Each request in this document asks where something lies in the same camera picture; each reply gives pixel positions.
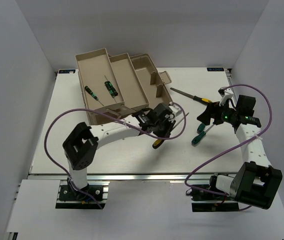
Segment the green handle screwdriver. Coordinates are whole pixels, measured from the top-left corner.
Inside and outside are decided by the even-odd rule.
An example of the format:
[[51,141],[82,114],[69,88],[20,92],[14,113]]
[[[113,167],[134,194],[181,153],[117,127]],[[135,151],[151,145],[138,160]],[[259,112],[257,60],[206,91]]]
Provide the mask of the green handle screwdriver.
[[197,136],[195,136],[192,141],[191,141],[191,144],[193,146],[196,146],[206,135],[206,132],[205,131],[202,131],[201,133],[199,133]]
[[197,132],[198,134],[207,133],[207,132],[210,131],[214,126],[215,126],[215,125],[212,124],[212,125],[210,125],[209,127],[206,127],[204,123],[201,123],[201,124],[198,126],[196,132]]

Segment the yellow-black file tool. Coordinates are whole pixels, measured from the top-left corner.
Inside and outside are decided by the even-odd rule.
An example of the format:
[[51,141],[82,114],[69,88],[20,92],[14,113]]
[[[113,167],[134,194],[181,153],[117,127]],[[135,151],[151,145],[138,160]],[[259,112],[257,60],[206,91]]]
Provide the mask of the yellow-black file tool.
[[207,98],[199,97],[199,96],[196,96],[196,95],[191,95],[189,93],[186,93],[184,91],[181,91],[181,90],[173,88],[173,87],[171,87],[170,90],[172,90],[172,91],[174,91],[174,92],[176,92],[176,93],[178,93],[180,95],[183,95],[183,96],[185,96],[187,98],[190,98],[193,101],[196,101],[196,102],[201,103],[203,105],[207,105],[207,104],[212,102],[211,100],[209,100]]

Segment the yellow-black screwdriver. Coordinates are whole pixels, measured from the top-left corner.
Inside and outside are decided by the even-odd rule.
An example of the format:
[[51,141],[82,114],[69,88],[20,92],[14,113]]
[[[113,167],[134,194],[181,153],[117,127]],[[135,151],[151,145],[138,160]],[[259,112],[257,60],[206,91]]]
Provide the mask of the yellow-black screwdriver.
[[[178,122],[176,122],[175,125],[172,127],[171,130],[174,130],[184,119],[185,119],[185,117],[182,117]],[[163,140],[163,139],[157,139],[157,140],[152,144],[152,148],[153,148],[153,149],[158,149],[163,143],[164,143],[164,140]]]

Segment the small green-black precision screwdriver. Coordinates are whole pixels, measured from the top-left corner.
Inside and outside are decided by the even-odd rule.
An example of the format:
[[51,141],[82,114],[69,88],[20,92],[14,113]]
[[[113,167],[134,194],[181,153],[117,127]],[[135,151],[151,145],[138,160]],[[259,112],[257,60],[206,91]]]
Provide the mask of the small green-black precision screwdriver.
[[114,88],[114,86],[112,85],[112,83],[107,79],[107,77],[106,77],[106,76],[104,76],[104,77],[105,77],[105,79],[106,79],[106,81],[104,82],[104,85],[106,86],[106,88],[107,88],[109,94],[110,94],[111,97],[114,99],[114,101],[117,102],[117,101],[115,100],[115,97],[118,96],[117,90]]

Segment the beige tool box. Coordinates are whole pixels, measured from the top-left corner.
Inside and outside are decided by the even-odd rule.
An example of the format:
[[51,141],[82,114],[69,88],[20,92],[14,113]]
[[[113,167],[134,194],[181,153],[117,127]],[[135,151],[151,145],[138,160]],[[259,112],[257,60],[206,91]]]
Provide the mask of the beige tool box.
[[[166,87],[172,82],[168,72],[158,71],[147,53],[110,56],[102,48],[78,54],[75,59],[82,98],[87,109],[122,119],[147,107],[153,109],[160,103],[168,104],[172,101]],[[105,76],[118,92],[116,102],[105,86]],[[85,86],[96,94],[104,106],[85,91]]]

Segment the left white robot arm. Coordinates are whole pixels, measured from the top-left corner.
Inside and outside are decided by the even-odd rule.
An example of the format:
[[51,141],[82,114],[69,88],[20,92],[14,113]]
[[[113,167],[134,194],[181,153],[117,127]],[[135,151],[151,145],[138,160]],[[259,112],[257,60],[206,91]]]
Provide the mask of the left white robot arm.
[[72,196],[78,200],[87,196],[87,167],[99,148],[144,133],[169,138],[176,117],[181,113],[182,109],[175,104],[160,103],[147,112],[140,110],[106,124],[88,126],[85,122],[78,123],[62,144],[69,165]]

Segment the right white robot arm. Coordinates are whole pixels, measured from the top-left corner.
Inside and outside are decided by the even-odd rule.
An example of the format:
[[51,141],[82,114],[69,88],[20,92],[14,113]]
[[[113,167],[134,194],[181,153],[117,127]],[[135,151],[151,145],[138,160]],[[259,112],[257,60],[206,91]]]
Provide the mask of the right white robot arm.
[[231,124],[242,145],[243,165],[240,170],[234,177],[214,174],[207,192],[215,200],[226,194],[233,201],[267,210],[273,203],[283,175],[279,169],[272,167],[258,136],[261,122],[253,116],[256,99],[240,95],[236,106],[233,106],[232,98],[231,93],[222,94],[220,101],[210,102],[197,117],[206,126],[210,123]]

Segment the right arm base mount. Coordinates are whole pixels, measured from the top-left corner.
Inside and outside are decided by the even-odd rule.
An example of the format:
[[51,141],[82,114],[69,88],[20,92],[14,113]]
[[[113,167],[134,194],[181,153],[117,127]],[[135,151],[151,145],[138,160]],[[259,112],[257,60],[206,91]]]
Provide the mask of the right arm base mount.
[[185,195],[191,198],[194,213],[238,212],[240,210],[237,202],[223,195],[214,195],[193,188],[188,188]]

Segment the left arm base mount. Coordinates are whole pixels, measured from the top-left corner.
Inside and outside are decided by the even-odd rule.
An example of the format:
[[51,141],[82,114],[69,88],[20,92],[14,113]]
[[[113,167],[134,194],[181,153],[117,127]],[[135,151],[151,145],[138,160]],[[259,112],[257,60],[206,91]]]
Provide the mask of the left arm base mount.
[[106,205],[105,187],[103,185],[88,184],[81,189],[82,192],[89,193],[90,196],[76,191],[68,183],[59,187],[55,203],[56,209],[76,209],[76,210],[102,210]]

